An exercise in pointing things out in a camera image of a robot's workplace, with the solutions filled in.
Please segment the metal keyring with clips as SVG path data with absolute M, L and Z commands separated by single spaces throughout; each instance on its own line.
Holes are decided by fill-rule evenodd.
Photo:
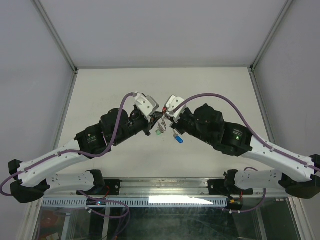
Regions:
M 158 117 L 156 130 L 160 130 L 163 134 L 167 131 L 167 123 L 166 123 L 167 117 L 162 112 L 156 111 L 155 113 L 156 113 L 156 116 Z

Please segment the key with blue tag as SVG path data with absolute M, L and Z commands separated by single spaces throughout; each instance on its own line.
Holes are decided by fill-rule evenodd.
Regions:
M 177 134 L 177 133 L 173 133 L 173 138 L 179 143 L 182 144 L 184 141 L 183 139 Z

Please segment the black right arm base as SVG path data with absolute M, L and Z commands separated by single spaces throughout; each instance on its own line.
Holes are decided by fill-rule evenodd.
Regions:
M 232 195 L 253 195 L 253 189 L 240 189 L 236 186 L 235 177 L 239 171 L 236 169 L 228 170 L 224 173 L 222 179 L 209 179 L 207 181 L 207 187 L 209 195 L 222 195 L 225 197 L 231 197 Z

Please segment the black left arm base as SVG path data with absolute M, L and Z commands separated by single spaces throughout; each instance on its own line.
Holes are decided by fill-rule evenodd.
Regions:
M 103 178 L 102 172 L 97 169 L 88 170 L 86 173 L 90 173 L 93 177 L 93 186 L 89 190 L 82 190 L 90 196 L 118 196 L 121 189 L 120 179 L 106 179 Z

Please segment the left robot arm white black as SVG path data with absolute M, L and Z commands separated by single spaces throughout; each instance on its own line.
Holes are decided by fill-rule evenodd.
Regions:
M 137 107 L 130 114 L 114 108 L 103 115 L 99 123 L 87 127 L 62 147 L 28 162 L 16 159 L 10 161 L 9 173 L 14 179 L 10 184 L 10 194 L 24 204 L 49 194 L 63 192 L 102 193 L 105 181 L 100 170 L 63 174 L 60 171 L 98 158 L 103 152 L 110 152 L 112 146 L 117 146 L 140 132 L 149 136 L 162 116 L 159 111 L 144 116 Z

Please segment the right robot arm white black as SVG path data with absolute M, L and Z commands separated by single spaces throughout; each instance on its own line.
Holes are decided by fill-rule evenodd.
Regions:
M 307 165 L 295 162 L 292 153 L 284 153 L 266 140 L 259 141 L 250 130 L 238 123 L 226 122 L 220 111 L 204 104 L 191 112 L 178 107 L 178 103 L 166 104 L 163 108 L 171 121 L 171 128 L 210 145 L 224 155 L 255 160 L 269 166 L 270 170 L 248 171 L 230 169 L 226 171 L 221 185 L 215 187 L 224 195 L 253 192 L 254 188 L 279 189 L 288 195 L 311 199 L 320 192 L 320 178 L 313 167 L 317 155 L 305 157 Z

